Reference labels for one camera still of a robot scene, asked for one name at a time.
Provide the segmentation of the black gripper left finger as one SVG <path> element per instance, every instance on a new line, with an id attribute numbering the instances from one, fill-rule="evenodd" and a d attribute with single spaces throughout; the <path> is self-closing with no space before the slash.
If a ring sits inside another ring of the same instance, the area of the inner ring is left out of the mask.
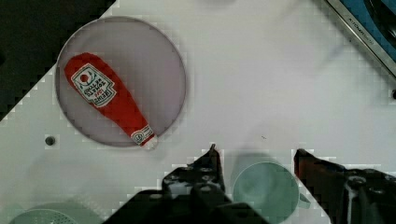
<path id="1" fill-rule="evenodd" d="M 162 193 L 166 202 L 188 200 L 196 190 L 210 195 L 225 195 L 220 154 L 215 144 L 194 162 L 176 168 L 162 180 Z"/>

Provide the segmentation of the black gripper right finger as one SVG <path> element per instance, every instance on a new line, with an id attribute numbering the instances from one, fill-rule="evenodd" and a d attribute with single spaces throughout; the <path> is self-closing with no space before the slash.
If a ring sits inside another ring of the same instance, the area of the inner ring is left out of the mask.
<path id="1" fill-rule="evenodd" d="M 376 169 L 347 169 L 299 148 L 294 173 L 332 224 L 395 224 L 395 177 Z"/>

